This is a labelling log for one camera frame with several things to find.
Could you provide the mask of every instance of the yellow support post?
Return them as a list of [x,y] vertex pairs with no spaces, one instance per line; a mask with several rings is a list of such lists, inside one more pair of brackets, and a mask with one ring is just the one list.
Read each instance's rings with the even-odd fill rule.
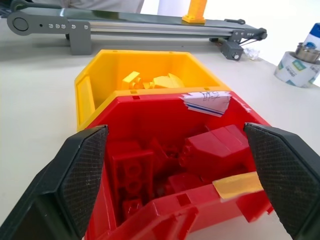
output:
[[204,18],[206,4],[207,0],[191,0],[188,14],[184,15],[182,20],[191,24],[204,24],[206,22]]

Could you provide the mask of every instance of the table surface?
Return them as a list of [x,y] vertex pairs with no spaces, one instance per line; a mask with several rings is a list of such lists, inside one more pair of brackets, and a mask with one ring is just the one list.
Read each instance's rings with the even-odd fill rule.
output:
[[[0,224],[34,176],[76,132],[74,80],[100,49],[191,52],[272,126],[294,132],[320,154],[320,88],[274,77],[262,59],[225,59],[208,40],[93,36],[93,55],[72,56],[64,35],[18,36],[0,19]],[[275,213],[191,233],[187,240],[290,240]]]

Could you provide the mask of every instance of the white bottle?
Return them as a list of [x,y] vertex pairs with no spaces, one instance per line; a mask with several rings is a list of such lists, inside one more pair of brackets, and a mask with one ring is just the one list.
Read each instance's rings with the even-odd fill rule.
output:
[[303,42],[303,46],[320,51],[320,22],[316,23]]

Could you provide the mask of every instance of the yellow plastic bin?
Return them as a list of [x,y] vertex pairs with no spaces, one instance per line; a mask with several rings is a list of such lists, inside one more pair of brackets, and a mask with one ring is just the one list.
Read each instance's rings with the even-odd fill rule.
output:
[[75,80],[77,130],[118,96],[229,90],[188,52],[101,50]]

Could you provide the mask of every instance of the blue bottle cap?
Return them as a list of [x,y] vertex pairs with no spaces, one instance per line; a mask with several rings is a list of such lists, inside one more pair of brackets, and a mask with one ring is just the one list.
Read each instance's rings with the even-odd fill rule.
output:
[[320,22],[316,23],[310,31],[310,34],[320,38]]

